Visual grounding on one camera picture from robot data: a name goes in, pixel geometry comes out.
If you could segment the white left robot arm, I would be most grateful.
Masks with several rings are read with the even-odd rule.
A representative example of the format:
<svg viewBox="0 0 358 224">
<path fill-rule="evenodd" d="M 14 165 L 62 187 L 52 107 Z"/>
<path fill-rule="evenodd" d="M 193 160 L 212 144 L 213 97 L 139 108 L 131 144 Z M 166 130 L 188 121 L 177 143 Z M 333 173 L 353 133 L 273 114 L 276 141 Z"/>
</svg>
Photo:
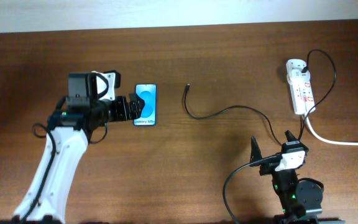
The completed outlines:
<svg viewBox="0 0 358 224">
<path fill-rule="evenodd" d="M 66 206 L 76 168 L 98 128 L 140 118 L 144 101 L 136 93 L 116 96 L 121 74 L 74 72 L 68 76 L 68 94 L 56 104 L 45 131 L 45 149 L 33 181 L 9 223 L 64 223 Z"/>
</svg>

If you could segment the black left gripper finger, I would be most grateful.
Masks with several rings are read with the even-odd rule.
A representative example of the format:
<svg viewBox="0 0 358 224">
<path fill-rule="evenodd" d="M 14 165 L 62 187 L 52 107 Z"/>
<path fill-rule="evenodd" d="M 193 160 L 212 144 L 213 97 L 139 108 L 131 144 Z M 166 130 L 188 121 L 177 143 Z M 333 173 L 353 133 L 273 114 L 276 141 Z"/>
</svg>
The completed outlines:
<svg viewBox="0 0 358 224">
<path fill-rule="evenodd" d="M 130 119 L 139 119 L 142 114 L 142 108 L 131 108 L 129 112 Z"/>
<path fill-rule="evenodd" d="M 129 106 L 131 107 L 131 109 L 144 108 L 145 101 L 137 93 L 130 93 L 129 98 L 130 98 Z"/>
</svg>

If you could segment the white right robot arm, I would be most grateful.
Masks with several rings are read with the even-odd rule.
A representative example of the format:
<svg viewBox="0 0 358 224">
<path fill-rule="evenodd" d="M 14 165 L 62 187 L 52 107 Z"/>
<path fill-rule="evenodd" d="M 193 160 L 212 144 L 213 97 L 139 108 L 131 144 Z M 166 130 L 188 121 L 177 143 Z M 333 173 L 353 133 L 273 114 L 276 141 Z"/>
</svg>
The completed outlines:
<svg viewBox="0 0 358 224">
<path fill-rule="evenodd" d="M 250 163 L 259 167 L 259 174 L 271 175 L 272 186 L 278 195 L 283 213 L 275 215 L 274 223 L 318 223 L 322 213 L 324 185 L 311 178 L 299 179 L 296 170 L 305 164 L 309 149 L 290 131 L 281 151 L 263 157 L 255 137 L 251 137 Z"/>
</svg>

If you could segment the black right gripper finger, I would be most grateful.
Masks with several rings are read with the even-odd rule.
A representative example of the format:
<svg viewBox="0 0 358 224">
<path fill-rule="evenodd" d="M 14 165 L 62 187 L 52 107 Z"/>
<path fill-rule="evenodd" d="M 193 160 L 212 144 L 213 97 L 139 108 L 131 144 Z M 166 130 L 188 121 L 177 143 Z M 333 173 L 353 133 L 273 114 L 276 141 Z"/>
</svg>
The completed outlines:
<svg viewBox="0 0 358 224">
<path fill-rule="evenodd" d="M 263 159 L 260 147 L 254 136 L 251 137 L 251 152 L 250 152 L 250 166 L 258 166 L 260 161 Z"/>
<path fill-rule="evenodd" d="M 308 148 L 300 142 L 289 130 L 285 131 L 287 142 L 284 144 L 284 152 L 308 152 Z"/>
</svg>

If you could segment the blue Galaxy smartphone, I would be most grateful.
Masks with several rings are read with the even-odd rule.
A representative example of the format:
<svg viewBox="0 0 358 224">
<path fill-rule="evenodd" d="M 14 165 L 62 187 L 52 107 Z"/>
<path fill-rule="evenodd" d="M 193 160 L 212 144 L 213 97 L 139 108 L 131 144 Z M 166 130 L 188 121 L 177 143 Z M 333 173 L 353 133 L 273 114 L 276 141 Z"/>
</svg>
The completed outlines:
<svg viewBox="0 0 358 224">
<path fill-rule="evenodd" d="M 157 86 L 156 84 L 138 84 L 135 93 L 144 100 L 141 116 L 134 120 L 134 126 L 155 126 L 157 120 Z"/>
</svg>

